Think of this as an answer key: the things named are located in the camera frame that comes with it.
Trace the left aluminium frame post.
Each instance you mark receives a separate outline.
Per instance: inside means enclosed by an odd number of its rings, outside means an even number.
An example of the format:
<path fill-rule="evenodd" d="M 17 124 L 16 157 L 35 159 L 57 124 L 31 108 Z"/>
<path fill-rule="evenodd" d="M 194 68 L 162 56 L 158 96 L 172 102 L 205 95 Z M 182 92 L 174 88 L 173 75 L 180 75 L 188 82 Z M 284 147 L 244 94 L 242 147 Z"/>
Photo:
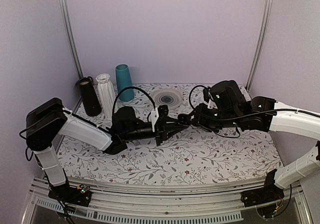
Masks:
<path fill-rule="evenodd" d="M 71 56 L 73 59 L 73 63 L 75 65 L 75 70 L 79 79 L 84 77 L 83 70 L 80 64 L 79 55 L 77 52 L 76 42 L 73 35 L 72 23 L 69 14 L 68 2 L 67 0 L 59 0 L 59 5 L 61 9 L 62 19 L 66 31 L 66 36 L 68 39 L 68 44 L 71 51 Z"/>

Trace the right aluminium frame post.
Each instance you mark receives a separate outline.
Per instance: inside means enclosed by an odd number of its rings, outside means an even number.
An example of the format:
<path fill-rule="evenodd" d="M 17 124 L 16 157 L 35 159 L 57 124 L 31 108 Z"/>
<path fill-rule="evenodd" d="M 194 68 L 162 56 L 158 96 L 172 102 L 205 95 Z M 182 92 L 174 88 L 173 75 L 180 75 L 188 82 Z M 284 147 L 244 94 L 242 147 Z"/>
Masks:
<path fill-rule="evenodd" d="M 265 37 L 267 33 L 267 28 L 270 20 L 270 15 L 272 11 L 272 5 L 273 5 L 273 0 L 264 0 L 264 7 L 263 7 L 263 12 L 262 12 L 262 20 L 261 20 L 261 25 L 259 29 L 259 35 L 257 39 L 257 44 L 255 47 L 253 59 L 252 59 L 252 64 L 249 70 L 248 78 L 245 84 L 245 89 L 249 93 L 252 90 L 254 80 L 258 71 L 258 66 L 263 50 L 263 45 L 265 42 Z"/>

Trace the teal vase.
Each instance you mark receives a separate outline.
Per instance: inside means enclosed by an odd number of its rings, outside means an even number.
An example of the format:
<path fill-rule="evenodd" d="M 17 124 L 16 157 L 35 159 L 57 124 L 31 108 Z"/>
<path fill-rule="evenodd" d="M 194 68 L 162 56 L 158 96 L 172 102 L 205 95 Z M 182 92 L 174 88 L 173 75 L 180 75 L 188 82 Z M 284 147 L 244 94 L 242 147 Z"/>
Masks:
<path fill-rule="evenodd" d="M 115 76 L 118 92 L 122 91 L 124 88 L 131 87 L 133 85 L 131 73 L 127 64 L 122 63 L 117 65 L 115 68 Z M 129 102 L 134 97 L 134 90 L 128 89 L 120 95 L 119 99 L 123 102 Z"/>

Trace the spiral patterned plate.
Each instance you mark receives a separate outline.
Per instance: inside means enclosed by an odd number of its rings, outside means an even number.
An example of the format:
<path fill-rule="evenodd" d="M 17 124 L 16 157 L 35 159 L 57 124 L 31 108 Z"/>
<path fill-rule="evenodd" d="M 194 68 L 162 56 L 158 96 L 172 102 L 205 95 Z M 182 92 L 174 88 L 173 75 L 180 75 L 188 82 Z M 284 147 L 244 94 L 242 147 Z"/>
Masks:
<path fill-rule="evenodd" d="M 183 103 L 183 93 L 172 88 L 161 88 L 151 94 L 156 106 L 167 105 L 169 110 L 178 108 Z"/>

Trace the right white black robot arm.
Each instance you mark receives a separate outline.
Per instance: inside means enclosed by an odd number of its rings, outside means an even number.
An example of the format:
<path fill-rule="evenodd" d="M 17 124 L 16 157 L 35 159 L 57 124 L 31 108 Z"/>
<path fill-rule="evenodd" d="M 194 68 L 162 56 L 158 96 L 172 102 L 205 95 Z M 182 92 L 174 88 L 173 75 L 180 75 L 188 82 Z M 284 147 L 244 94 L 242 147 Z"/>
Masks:
<path fill-rule="evenodd" d="M 320 140 L 320 114 L 293 107 L 275 99 L 256 96 L 247 101 L 234 80 L 221 81 L 203 88 L 204 102 L 192 108 L 190 114 L 178 115 L 180 123 L 193 125 L 206 132 L 218 133 L 223 128 L 242 131 L 284 132 Z M 262 155 L 249 154 L 254 165 L 243 166 L 240 175 L 265 172 L 267 184 L 259 190 L 262 202 L 269 202 L 284 189 L 320 169 L 320 145 L 317 143 L 294 162 L 271 170 L 262 167 Z"/>

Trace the aluminium front rail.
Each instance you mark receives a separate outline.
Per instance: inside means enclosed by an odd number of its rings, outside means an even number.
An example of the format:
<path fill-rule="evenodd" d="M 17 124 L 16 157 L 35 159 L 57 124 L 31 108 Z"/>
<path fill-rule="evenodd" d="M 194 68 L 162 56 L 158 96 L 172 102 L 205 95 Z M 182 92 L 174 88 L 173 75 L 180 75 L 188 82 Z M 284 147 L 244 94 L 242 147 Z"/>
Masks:
<path fill-rule="evenodd" d="M 260 188 L 264 179 L 196 185 L 137 185 L 70 178 L 89 185 L 88 207 L 74 206 L 75 224 L 313 224 L 302 186 L 285 190 L 279 216 L 265 219 L 259 206 L 246 207 L 241 194 Z"/>

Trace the white ribbed vase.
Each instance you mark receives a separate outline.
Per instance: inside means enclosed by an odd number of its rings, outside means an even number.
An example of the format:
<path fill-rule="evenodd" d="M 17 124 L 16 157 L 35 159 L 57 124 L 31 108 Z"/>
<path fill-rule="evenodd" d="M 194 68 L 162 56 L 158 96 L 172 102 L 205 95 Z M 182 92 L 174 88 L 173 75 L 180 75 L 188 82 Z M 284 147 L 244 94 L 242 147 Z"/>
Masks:
<path fill-rule="evenodd" d="M 116 100 L 114 85 L 107 73 L 100 74 L 96 77 L 97 90 L 104 114 L 107 118 L 112 118 L 113 106 Z"/>

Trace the black earbud charging case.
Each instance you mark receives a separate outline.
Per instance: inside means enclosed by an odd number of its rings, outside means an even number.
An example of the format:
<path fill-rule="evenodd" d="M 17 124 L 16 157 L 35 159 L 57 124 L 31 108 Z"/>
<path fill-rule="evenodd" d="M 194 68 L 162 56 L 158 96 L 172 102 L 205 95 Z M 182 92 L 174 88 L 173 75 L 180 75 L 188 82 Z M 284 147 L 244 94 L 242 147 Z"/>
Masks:
<path fill-rule="evenodd" d="M 181 126 L 190 126 L 191 125 L 191 119 L 188 114 L 184 114 L 184 113 L 179 114 L 177 116 L 177 120 Z"/>

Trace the aluminium frame post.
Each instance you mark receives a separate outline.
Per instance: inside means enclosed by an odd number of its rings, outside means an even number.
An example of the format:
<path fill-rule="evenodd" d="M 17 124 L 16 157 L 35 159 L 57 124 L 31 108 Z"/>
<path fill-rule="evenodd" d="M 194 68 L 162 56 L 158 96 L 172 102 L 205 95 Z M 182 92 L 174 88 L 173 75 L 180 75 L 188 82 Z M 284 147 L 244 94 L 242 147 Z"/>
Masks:
<path fill-rule="evenodd" d="M 270 20 L 270 15 L 272 11 L 272 5 L 273 5 L 273 0 L 264 0 L 264 7 L 263 7 L 263 12 L 262 12 L 262 20 L 261 20 L 261 25 L 259 29 L 259 35 L 257 39 L 257 44 L 255 47 L 253 59 L 252 59 L 252 64 L 249 70 L 248 78 L 245 84 L 245 89 L 249 93 L 252 90 L 254 80 L 258 71 L 258 66 L 263 50 L 263 45 L 265 42 L 265 37 L 267 33 L 267 28 Z"/>
<path fill-rule="evenodd" d="M 59 5 L 61 9 L 62 19 L 66 31 L 66 36 L 68 39 L 68 44 L 71 51 L 71 56 L 73 59 L 73 63 L 75 65 L 75 70 L 79 79 L 84 77 L 83 70 L 80 64 L 79 55 L 77 52 L 76 42 L 73 35 L 72 23 L 69 14 L 68 2 L 67 0 L 59 0 Z"/>

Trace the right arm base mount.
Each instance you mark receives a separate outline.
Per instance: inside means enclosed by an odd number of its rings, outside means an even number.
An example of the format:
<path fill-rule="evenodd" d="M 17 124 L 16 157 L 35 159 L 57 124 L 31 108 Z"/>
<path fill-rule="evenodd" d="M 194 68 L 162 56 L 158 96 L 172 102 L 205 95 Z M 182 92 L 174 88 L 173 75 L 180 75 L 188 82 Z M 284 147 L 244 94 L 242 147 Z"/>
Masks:
<path fill-rule="evenodd" d="M 256 211 L 263 219 L 272 219 L 282 207 L 284 191 L 278 187 L 261 187 L 243 191 L 240 200 L 245 207 L 263 205 Z"/>

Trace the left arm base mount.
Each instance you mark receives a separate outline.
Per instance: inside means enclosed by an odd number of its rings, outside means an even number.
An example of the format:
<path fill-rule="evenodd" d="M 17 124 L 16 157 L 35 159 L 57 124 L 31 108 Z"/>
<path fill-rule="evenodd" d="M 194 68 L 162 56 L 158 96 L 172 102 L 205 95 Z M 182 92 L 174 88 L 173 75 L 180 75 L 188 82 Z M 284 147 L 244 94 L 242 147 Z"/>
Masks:
<path fill-rule="evenodd" d="M 63 185 L 50 187 L 48 197 L 67 204 L 88 207 L 92 194 L 90 190 L 83 192 L 81 188 L 71 187 L 65 183 Z"/>

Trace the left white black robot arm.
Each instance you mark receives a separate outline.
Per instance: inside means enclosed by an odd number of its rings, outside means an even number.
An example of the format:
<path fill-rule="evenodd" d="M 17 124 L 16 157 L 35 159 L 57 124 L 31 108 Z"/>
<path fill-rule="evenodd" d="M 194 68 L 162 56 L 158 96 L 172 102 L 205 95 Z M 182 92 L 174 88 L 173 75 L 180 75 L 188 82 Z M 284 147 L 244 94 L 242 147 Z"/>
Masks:
<path fill-rule="evenodd" d="M 123 106 L 113 114 L 110 128 L 102 128 L 65 108 L 61 99 L 52 98 L 26 116 L 25 140 L 33 151 L 48 180 L 55 187 L 55 193 L 63 200 L 74 197 L 74 189 L 67 184 L 67 177 L 58 160 L 52 141 L 57 135 L 71 137 L 87 143 L 110 155 L 127 148 L 135 140 L 155 139 L 156 145 L 187 129 L 191 120 L 186 114 L 177 118 L 168 116 L 167 105 L 154 108 L 150 121 L 136 117 L 133 107 Z"/>

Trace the black cylinder vase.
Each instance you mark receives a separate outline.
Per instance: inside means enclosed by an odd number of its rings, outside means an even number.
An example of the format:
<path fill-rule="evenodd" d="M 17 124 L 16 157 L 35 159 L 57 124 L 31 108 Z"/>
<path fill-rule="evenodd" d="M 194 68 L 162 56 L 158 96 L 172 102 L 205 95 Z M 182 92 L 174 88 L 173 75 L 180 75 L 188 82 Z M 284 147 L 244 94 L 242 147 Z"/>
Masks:
<path fill-rule="evenodd" d="M 80 92 L 85 113 L 90 117 L 99 115 L 102 107 L 99 103 L 91 76 L 79 79 L 75 84 Z"/>

